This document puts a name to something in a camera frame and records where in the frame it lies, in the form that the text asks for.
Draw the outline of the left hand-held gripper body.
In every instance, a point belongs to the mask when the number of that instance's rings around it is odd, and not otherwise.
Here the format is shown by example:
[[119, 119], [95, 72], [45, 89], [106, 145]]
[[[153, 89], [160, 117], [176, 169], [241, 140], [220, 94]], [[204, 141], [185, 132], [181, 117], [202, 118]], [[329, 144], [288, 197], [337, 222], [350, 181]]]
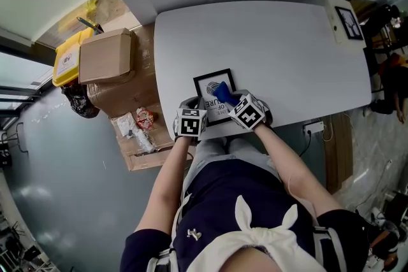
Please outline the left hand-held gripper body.
[[207, 110], [179, 108], [173, 122], [173, 132], [176, 138], [188, 136], [200, 138], [207, 127]]

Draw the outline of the clear plastic wrap bundle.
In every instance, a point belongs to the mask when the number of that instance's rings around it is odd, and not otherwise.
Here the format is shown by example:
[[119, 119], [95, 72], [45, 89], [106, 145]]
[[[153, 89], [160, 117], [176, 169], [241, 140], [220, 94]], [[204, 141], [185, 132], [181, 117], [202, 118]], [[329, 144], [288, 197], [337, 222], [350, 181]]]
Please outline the clear plastic wrap bundle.
[[144, 130], [137, 129], [134, 132], [134, 136], [144, 152], [151, 154], [155, 151], [156, 146], [153, 144], [148, 134]]

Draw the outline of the brown wooden board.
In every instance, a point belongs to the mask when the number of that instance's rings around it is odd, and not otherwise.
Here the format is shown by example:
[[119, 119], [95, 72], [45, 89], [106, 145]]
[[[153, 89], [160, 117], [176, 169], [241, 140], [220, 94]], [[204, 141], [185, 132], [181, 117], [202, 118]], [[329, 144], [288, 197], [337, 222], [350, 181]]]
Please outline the brown wooden board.
[[344, 112], [325, 116], [322, 120], [326, 189], [334, 194], [353, 174], [351, 123]]

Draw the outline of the red patterned packet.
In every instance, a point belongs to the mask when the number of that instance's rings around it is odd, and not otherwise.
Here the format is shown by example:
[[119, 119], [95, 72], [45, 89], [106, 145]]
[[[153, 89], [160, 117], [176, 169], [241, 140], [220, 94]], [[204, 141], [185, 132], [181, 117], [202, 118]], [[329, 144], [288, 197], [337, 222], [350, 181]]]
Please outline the red patterned packet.
[[148, 109], [141, 107], [136, 110], [136, 124], [140, 129], [148, 131], [152, 128], [155, 121], [155, 115]]

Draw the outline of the black-framed window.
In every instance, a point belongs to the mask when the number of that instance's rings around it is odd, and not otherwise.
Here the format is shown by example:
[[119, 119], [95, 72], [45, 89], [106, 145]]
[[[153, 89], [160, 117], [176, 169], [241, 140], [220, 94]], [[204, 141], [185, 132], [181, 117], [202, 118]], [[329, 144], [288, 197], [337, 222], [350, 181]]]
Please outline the black-framed window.
[[52, 66], [0, 52], [0, 120], [41, 103], [53, 88], [52, 73]]

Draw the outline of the white power strip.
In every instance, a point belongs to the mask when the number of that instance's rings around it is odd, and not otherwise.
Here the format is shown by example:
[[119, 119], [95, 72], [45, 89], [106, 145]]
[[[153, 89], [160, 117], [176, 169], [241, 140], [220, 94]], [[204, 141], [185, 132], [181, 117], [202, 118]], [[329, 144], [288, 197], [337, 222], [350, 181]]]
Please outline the white power strip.
[[323, 132], [323, 131], [324, 131], [323, 121], [311, 122], [303, 126], [303, 132], [306, 135], [308, 134], [312, 135], [312, 134]]

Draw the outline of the brown cardboard box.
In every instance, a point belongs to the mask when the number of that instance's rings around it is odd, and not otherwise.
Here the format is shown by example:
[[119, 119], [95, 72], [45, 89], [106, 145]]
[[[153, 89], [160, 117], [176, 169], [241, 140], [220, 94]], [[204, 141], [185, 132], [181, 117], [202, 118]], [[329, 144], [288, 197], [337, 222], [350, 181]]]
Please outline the brown cardboard box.
[[135, 75], [136, 35], [126, 28], [87, 38], [80, 47], [79, 83], [126, 82]]

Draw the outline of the person's left forearm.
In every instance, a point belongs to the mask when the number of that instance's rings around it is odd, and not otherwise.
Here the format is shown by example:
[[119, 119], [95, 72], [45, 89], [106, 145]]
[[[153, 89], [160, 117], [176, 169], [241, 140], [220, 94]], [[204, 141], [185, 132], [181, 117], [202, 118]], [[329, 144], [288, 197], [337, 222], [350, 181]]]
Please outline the person's left forearm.
[[181, 136], [175, 142], [154, 182], [147, 207], [136, 230], [154, 229], [171, 233], [173, 219], [180, 206], [184, 170], [191, 137]]

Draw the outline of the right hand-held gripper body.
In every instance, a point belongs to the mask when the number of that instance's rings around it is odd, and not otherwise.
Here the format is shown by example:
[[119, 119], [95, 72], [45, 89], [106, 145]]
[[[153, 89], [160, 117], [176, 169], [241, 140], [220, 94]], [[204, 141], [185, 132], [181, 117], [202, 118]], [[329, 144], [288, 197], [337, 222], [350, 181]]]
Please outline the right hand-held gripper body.
[[271, 128], [273, 122], [269, 106], [253, 94], [246, 96], [235, 107], [231, 107], [228, 115], [239, 126], [248, 131], [253, 131], [260, 123]]

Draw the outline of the yellow bin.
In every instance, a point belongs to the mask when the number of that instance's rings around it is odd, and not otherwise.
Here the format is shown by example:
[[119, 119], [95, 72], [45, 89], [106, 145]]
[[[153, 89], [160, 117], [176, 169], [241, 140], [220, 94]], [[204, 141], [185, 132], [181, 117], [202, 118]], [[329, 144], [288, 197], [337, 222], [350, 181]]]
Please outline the yellow bin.
[[90, 27], [79, 31], [55, 50], [52, 83], [55, 87], [62, 87], [78, 78], [80, 63], [80, 47], [82, 43], [94, 35]]

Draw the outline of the white bow collar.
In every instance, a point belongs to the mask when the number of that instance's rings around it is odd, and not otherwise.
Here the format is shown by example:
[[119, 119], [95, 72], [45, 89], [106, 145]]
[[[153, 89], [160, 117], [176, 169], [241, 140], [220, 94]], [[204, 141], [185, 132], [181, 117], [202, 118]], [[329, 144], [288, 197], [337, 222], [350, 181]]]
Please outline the white bow collar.
[[326, 272], [324, 267], [302, 247], [291, 230], [298, 218], [292, 205], [281, 225], [268, 229], [251, 227], [252, 212], [242, 196], [237, 197], [235, 218], [239, 230], [216, 237], [194, 259], [186, 272], [219, 272], [224, 263], [243, 247], [261, 247], [282, 272]]

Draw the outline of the navy shirt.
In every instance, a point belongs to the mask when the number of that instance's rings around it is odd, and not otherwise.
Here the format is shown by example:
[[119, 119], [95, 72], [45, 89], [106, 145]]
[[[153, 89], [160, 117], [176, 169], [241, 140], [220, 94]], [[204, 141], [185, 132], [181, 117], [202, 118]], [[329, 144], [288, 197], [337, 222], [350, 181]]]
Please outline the navy shirt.
[[[238, 231], [237, 197], [252, 212], [251, 227], [281, 225], [292, 205], [298, 218], [291, 230], [300, 247], [326, 272], [362, 272], [368, 257], [363, 219], [347, 210], [333, 210], [318, 217], [289, 195], [271, 173], [232, 159], [206, 165], [187, 188], [171, 234], [143, 229], [130, 235], [122, 254], [120, 272], [186, 272], [197, 255], [216, 237]], [[201, 238], [187, 237], [196, 229]]]

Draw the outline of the person's right forearm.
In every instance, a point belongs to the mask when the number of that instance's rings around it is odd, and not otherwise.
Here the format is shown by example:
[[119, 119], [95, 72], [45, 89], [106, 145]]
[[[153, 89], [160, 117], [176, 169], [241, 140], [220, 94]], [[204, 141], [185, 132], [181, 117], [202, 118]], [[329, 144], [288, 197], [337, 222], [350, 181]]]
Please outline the person's right forearm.
[[342, 207], [320, 184], [300, 156], [264, 123], [254, 128], [286, 188], [292, 195], [310, 202], [317, 216]]

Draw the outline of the white table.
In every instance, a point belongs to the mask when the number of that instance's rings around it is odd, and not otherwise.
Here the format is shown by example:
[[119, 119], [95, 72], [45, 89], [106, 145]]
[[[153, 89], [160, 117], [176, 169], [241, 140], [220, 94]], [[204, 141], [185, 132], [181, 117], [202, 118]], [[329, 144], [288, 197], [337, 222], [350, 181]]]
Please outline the white table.
[[363, 47], [337, 43], [326, 10], [314, 4], [238, 1], [160, 13], [154, 64], [167, 128], [197, 94], [194, 78], [223, 69], [269, 105], [274, 127], [372, 100]]

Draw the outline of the blue cloth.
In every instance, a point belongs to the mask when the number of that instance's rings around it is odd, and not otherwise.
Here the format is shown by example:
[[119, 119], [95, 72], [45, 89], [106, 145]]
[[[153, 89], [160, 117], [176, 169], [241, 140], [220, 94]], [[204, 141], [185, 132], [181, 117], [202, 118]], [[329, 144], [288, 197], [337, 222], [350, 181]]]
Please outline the blue cloth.
[[240, 102], [240, 97], [232, 94], [225, 82], [221, 82], [217, 88], [213, 91], [213, 95], [219, 100], [219, 102], [230, 104], [235, 107]]

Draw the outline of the black rubbish bag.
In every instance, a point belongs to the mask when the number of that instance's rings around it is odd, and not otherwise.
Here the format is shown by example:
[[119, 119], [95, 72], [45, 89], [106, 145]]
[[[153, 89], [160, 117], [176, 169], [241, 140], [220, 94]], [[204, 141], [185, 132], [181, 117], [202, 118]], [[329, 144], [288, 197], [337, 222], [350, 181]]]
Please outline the black rubbish bag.
[[94, 118], [98, 116], [100, 109], [91, 103], [85, 85], [79, 83], [63, 85], [61, 92], [67, 97], [71, 109], [76, 114], [83, 118]]

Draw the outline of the grey trousers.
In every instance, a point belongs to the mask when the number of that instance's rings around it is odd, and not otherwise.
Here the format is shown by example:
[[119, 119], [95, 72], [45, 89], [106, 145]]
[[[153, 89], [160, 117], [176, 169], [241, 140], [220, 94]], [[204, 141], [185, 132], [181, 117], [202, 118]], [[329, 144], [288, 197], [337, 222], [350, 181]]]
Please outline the grey trousers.
[[191, 182], [211, 162], [232, 159], [240, 159], [253, 164], [273, 174], [278, 180], [281, 179], [269, 156], [261, 153], [244, 138], [233, 137], [230, 140], [214, 138], [201, 141], [196, 147], [194, 159], [184, 181]]

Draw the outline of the black photo frame fingerprint print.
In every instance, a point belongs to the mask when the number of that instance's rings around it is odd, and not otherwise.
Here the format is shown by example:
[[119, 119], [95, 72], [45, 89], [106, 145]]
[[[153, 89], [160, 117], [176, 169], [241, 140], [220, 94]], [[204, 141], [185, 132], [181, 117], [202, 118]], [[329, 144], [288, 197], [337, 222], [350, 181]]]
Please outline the black photo frame fingerprint print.
[[222, 82], [226, 83], [230, 92], [236, 91], [231, 70], [223, 69], [206, 75], [197, 76], [193, 78], [193, 81], [197, 95], [204, 100], [208, 118], [207, 126], [210, 127], [229, 122], [231, 119], [228, 116], [229, 111], [227, 106], [213, 95], [213, 91], [218, 88]]

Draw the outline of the large flattened cardboard box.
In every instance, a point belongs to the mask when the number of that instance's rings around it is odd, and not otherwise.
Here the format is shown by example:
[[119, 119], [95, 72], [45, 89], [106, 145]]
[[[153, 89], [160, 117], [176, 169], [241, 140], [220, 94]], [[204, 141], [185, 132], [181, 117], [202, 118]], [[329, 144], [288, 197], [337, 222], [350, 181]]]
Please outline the large flattened cardboard box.
[[[91, 103], [106, 113], [116, 133], [120, 152], [128, 170], [161, 166], [174, 145], [167, 130], [159, 101], [154, 65], [154, 24], [133, 30], [133, 55], [136, 72], [125, 82], [91, 83], [87, 85], [87, 95]], [[147, 110], [153, 120], [145, 131], [154, 151], [148, 153], [133, 136], [128, 138], [117, 123], [121, 116], [134, 121], [146, 117]]]

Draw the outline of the white box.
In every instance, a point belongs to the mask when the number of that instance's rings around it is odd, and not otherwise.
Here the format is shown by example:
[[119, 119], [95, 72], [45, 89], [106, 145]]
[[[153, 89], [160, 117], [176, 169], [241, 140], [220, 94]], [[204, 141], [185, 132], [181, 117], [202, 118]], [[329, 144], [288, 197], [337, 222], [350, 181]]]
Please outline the white box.
[[355, 39], [348, 39], [346, 32], [344, 30], [344, 26], [342, 25], [340, 18], [335, 10], [336, 6], [342, 7], [342, 8], [347, 8], [352, 11], [355, 19], [357, 20], [357, 17], [354, 13], [354, 10], [351, 6], [351, 3], [346, 0], [322, 0], [322, 4], [326, 10], [331, 28], [333, 30], [334, 38], [335, 41], [339, 45], [343, 45], [346, 47], [353, 47], [353, 48], [361, 48], [364, 49], [366, 47], [366, 43], [363, 37], [363, 40], [355, 40]]

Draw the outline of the black-framed tree picture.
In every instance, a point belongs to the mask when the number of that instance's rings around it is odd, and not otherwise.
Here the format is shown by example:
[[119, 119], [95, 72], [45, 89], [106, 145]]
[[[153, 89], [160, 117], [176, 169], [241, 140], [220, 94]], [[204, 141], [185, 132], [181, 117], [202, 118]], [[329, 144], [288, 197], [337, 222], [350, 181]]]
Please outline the black-framed tree picture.
[[360, 26], [355, 19], [351, 10], [347, 8], [342, 8], [339, 6], [335, 7], [335, 10], [340, 18], [344, 30], [346, 32], [348, 39], [363, 40], [363, 35], [360, 30]]

